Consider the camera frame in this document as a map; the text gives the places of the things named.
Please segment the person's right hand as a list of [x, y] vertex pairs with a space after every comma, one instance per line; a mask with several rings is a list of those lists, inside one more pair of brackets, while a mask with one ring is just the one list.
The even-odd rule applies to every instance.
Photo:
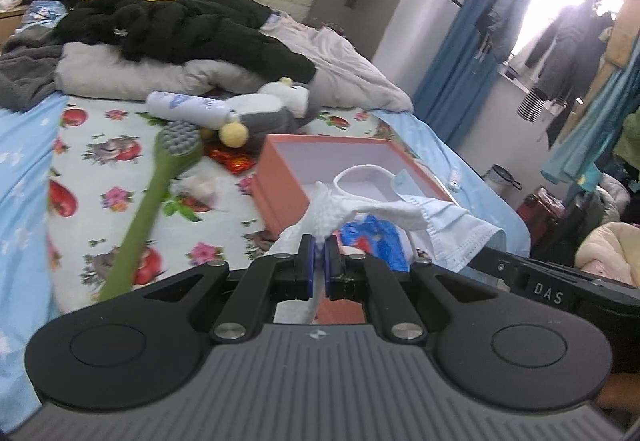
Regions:
[[596, 400], [601, 409], [620, 409], [627, 413], [640, 413], [640, 375], [613, 374]]

